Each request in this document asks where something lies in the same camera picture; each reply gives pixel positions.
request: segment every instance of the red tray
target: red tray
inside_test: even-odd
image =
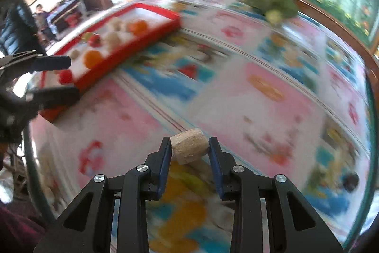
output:
[[[112,15],[107,16],[101,21],[91,25],[87,29],[85,29],[82,33],[80,33],[77,37],[72,39],[70,42],[65,44],[60,50],[58,50],[54,55],[64,55],[67,51],[69,51],[72,47],[78,44],[81,41],[81,36],[86,32],[94,32],[98,28],[102,27],[105,23],[107,23],[112,17],[119,17],[124,15],[130,10],[134,8],[142,8],[145,10],[149,10],[155,12],[156,14],[162,15],[170,21],[155,27],[153,29],[148,29],[143,34],[137,36],[132,41],[126,43],[124,46],[117,49],[114,53],[110,54],[108,57],[104,59],[101,63],[96,65],[90,71],[85,73],[79,79],[74,81],[74,85],[79,88],[80,92],[85,92],[88,88],[93,86],[99,79],[101,79],[104,75],[112,71],[115,67],[121,64],[125,59],[134,55],[135,53],[143,50],[147,46],[152,43],[158,41],[163,36],[179,29],[181,27],[180,23],[180,15],[176,12],[170,11],[168,9],[164,9],[161,7],[156,7],[152,5],[142,4],[142,3],[134,3],[130,6],[127,6],[124,9],[121,9]],[[45,84],[45,72],[41,75],[40,87],[44,87]],[[48,121],[53,121],[60,114],[60,112],[64,111],[66,107],[59,107],[55,109],[43,110],[40,111],[40,115],[47,119]]]

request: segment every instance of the wooden cylinder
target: wooden cylinder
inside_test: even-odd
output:
[[[209,143],[199,128],[171,136],[172,151],[179,164],[187,164],[208,153]]]

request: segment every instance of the table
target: table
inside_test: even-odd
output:
[[[256,173],[287,175],[349,248],[378,160],[357,53],[301,14],[273,29],[241,0],[136,1],[180,12],[183,29],[127,59],[54,124],[39,116],[24,131],[30,191],[45,217],[59,215],[94,175],[122,175],[163,136],[200,127]],[[179,190],[196,196],[195,213],[207,212],[188,231],[188,252],[228,252],[233,206],[217,199],[206,161],[172,169],[164,201],[148,205],[150,230],[176,215],[170,193]]]

